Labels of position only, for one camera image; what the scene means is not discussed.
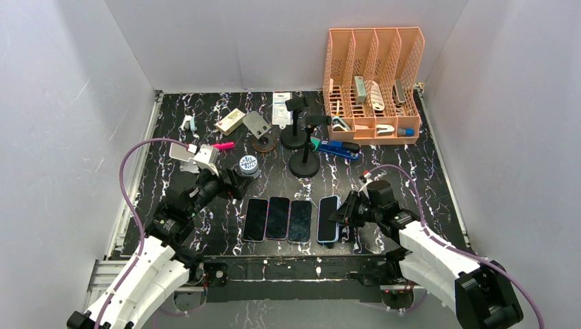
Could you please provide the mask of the light blue smartphone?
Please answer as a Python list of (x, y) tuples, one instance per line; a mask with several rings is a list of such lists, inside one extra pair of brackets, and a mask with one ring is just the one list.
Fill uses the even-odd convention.
[(334, 243), (339, 238), (339, 224), (330, 219), (338, 209), (338, 196), (321, 198), (317, 219), (317, 242), (321, 244)]

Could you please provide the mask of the purple smartphone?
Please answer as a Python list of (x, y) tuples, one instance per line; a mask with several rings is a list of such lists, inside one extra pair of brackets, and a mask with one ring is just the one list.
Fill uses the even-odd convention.
[(262, 242), (265, 239), (268, 201), (250, 199), (247, 204), (242, 239), (249, 242)]

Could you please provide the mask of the black smartphone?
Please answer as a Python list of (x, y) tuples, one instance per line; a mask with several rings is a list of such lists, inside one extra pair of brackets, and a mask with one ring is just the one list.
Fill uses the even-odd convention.
[(268, 240), (287, 239), (290, 204), (290, 199), (286, 197), (271, 197), (269, 199), (265, 232), (265, 237)]

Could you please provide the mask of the black phone stand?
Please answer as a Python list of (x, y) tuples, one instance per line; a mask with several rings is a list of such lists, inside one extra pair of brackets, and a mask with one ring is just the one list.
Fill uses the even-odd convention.
[(329, 126), (332, 118), (328, 115), (311, 115), (306, 118), (305, 132), (306, 139), (304, 142), (303, 153), (294, 153), (288, 161), (288, 169), (297, 178), (312, 178), (320, 168), (320, 159), (318, 156), (311, 156), (311, 136), (319, 126)]
[(299, 114), (309, 107), (307, 96), (293, 97), (285, 101), (286, 109), (292, 114), (292, 125), (285, 127), (280, 134), (280, 142), (287, 149), (301, 149), (306, 133), (299, 129)]

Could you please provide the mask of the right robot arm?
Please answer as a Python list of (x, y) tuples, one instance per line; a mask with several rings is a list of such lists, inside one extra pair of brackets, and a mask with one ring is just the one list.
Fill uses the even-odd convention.
[(365, 192), (350, 191), (329, 219), (353, 228), (376, 224), (399, 245), (386, 255), (387, 278), (395, 284), (420, 284), (454, 312), (463, 328), (509, 328), (523, 320), (510, 280), (500, 273), (502, 266), (454, 252), (399, 205), (386, 180), (370, 182)]

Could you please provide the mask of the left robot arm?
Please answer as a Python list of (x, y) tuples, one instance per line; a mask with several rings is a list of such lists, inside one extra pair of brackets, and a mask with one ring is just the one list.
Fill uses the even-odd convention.
[(67, 328), (142, 328), (162, 303), (184, 284), (199, 284), (203, 256), (184, 241), (194, 218), (215, 198), (241, 200), (258, 173), (223, 169), (179, 172), (145, 228), (144, 239), (106, 292), (87, 310), (75, 311)]

